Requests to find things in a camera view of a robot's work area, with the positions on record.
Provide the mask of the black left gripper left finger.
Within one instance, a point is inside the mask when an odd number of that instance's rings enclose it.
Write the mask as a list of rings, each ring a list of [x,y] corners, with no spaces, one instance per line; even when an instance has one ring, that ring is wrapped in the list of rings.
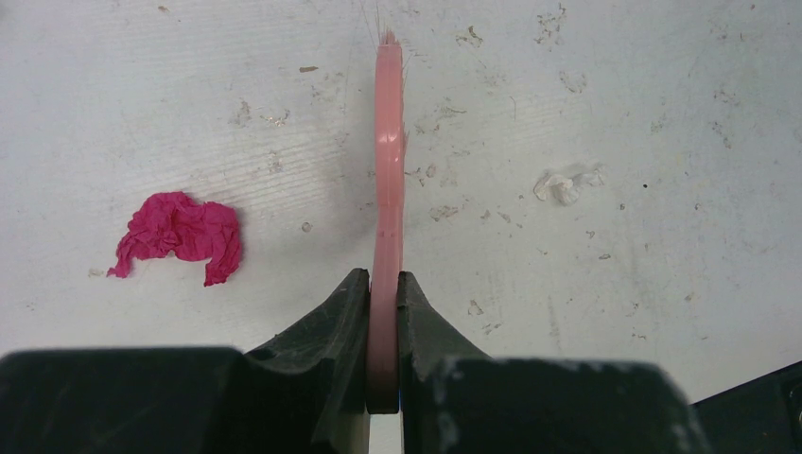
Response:
[[[368,273],[249,352],[28,350],[1,361],[5,453],[364,453]]]

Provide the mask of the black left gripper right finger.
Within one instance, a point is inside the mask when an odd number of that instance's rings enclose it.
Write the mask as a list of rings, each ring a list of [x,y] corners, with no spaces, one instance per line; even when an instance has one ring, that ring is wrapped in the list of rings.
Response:
[[[407,453],[707,453],[685,395],[659,367],[597,359],[493,358],[398,283]]]

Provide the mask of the white paper scrap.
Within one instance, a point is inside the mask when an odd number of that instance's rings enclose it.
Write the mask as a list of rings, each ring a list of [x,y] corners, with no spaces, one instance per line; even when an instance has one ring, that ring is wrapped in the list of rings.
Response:
[[[603,185],[603,165],[574,164],[547,170],[534,185],[533,195],[540,201],[553,201],[568,207],[575,204],[587,187]]]

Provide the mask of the pink hand brush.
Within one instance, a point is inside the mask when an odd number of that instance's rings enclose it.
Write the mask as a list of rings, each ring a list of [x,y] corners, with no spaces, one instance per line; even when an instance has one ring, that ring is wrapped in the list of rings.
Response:
[[[366,350],[366,407],[398,412],[398,278],[403,265],[405,156],[404,59],[390,30],[380,35],[375,62],[375,193],[377,225]]]

